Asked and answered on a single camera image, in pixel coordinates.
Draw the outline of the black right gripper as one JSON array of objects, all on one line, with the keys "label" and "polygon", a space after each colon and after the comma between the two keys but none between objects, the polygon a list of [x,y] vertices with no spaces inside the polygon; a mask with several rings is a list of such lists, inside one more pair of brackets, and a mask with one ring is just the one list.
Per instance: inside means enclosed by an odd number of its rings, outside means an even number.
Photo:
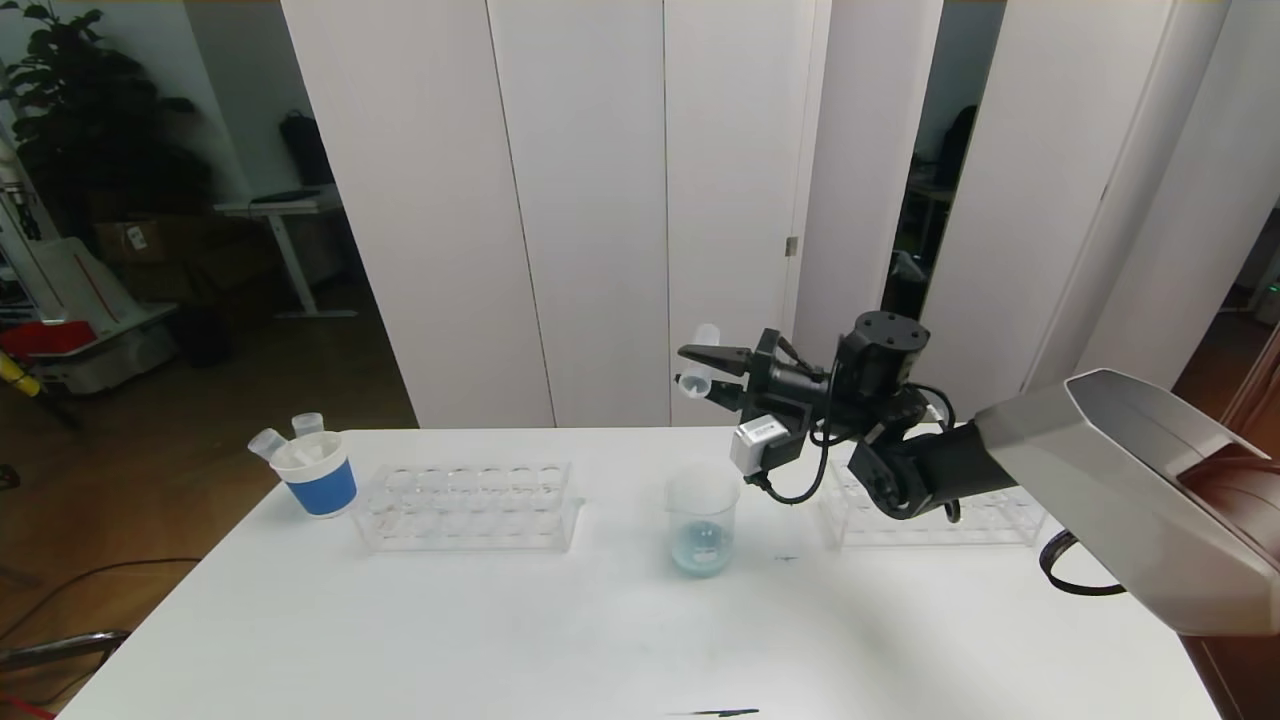
[{"label": "black right gripper", "polygon": [[745,391],[741,384],[699,373],[675,377],[684,396],[740,413],[742,424],[759,416],[773,416],[786,425],[812,425],[828,413],[829,372],[803,359],[777,329],[764,329],[754,351],[721,345],[684,345],[677,355],[696,366],[728,375],[748,374]]}]

